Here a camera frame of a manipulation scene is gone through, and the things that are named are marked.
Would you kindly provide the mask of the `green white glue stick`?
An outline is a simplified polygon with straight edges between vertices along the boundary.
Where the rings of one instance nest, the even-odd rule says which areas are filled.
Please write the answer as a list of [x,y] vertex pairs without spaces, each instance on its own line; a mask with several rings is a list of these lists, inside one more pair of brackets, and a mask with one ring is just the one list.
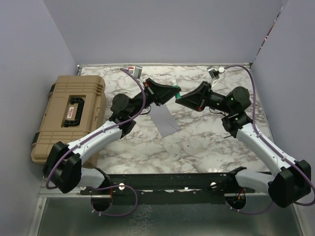
[[178,86],[178,85],[173,85],[172,86],[173,88],[175,88],[176,89],[176,94],[175,94],[175,99],[180,99],[181,98],[181,94],[180,94],[180,92],[181,92],[181,88]]

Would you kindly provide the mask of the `grey paper envelope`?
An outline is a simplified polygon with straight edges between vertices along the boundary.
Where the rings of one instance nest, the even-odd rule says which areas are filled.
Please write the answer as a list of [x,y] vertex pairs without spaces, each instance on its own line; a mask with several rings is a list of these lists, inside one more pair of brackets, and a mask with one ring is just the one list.
[[151,105],[151,111],[149,115],[162,138],[165,138],[180,130],[179,125],[166,105],[157,106],[155,103],[153,103]]

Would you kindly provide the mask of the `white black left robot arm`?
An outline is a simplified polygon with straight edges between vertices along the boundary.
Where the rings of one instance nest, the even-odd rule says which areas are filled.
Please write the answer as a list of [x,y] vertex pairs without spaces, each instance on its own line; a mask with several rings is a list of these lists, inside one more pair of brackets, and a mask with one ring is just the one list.
[[129,134],[144,109],[153,103],[163,105],[181,91],[178,86],[158,84],[152,79],[147,79],[140,89],[133,98],[123,93],[115,95],[111,117],[92,133],[68,144],[53,145],[43,167],[47,189],[68,193],[75,187],[91,187],[98,194],[108,190],[108,175],[99,168],[84,168],[83,164],[106,145]]

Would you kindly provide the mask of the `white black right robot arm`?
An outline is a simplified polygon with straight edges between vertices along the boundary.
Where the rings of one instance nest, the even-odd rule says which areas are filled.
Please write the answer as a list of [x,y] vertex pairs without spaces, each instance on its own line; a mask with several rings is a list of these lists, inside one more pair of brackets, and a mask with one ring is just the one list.
[[246,145],[269,169],[268,174],[238,168],[226,180],[231,192],[251,188],[268,194],[272,201],[287,207],[311,192],[311,166],[305,160],[296,161],[262,134],[245,112],[251,105],[249,91],[236,87],[227,96],[213,92],[203,81],[195,90],[176,99],[176,103],[201,112],[206,107],[226,114],[222,118],[224,129]]

